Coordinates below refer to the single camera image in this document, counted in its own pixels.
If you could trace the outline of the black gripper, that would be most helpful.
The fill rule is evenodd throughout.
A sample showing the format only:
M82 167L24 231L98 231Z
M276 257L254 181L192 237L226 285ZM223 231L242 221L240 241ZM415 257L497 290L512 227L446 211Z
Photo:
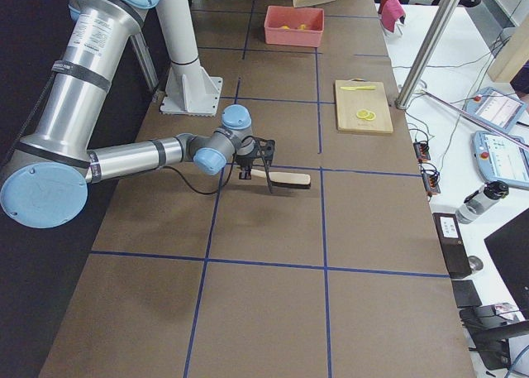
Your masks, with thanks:
M240 168L239 179L251 180L251 169L255 159L255 143L246 142L236 153L236 164Z

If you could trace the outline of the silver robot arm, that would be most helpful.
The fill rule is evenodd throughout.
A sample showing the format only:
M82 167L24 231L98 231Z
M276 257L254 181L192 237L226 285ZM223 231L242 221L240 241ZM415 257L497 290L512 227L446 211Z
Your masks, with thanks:
M89 150L88 143L127 44L135 47L146 79L155 72L141 33L155 9L171 61L162 112L217 114L222 79L202 67L188 0L70 0L74 29L45 87L46 103L36 130L22 137L1 169L3 212L20 224L51 228L75 218L88 186L192 162L215 175L234 160L251 171L258 143L248 110L231 105L211 136L183 133Z

